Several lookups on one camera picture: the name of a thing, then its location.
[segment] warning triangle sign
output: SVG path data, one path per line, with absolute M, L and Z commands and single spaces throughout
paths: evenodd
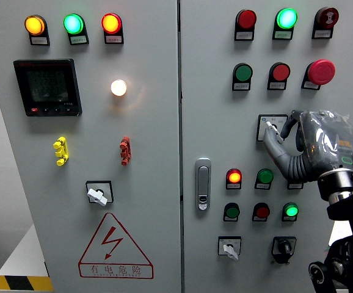
M 115 215 L 108 212 L 79 261 L 82 278 L 153 279 L 153 265 Z

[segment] black and yellow hazard stripe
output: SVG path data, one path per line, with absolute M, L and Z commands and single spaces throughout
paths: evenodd
M 0 290 L 53 291 L 49 277 L 0 276 Z

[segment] digital power meter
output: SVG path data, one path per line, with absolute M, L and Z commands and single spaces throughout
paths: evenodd
M 27 116 L 81 115 L 73 59 L 16 60 L 13 66 Z

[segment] red terminal connector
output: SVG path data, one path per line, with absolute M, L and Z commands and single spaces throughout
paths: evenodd
M 122 158 L 122 166 L 128 165 L 132 158 L 131 154 L 131 149 L 130 149 L 130 139 L 127 136 L 124 136 L 122 138 L 122 141 L 120 143 L 120 149 L 121 149 L 121 158 Z

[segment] yellow terminal connector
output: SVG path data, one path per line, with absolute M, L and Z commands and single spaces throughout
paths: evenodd
M 63 166 L 69 159 L 67 140 L 64 136 L 59 137 L 53 144 L 53 148 L 56 150 L 55 155 L 59 158 L 57 160 L 57 166 Z

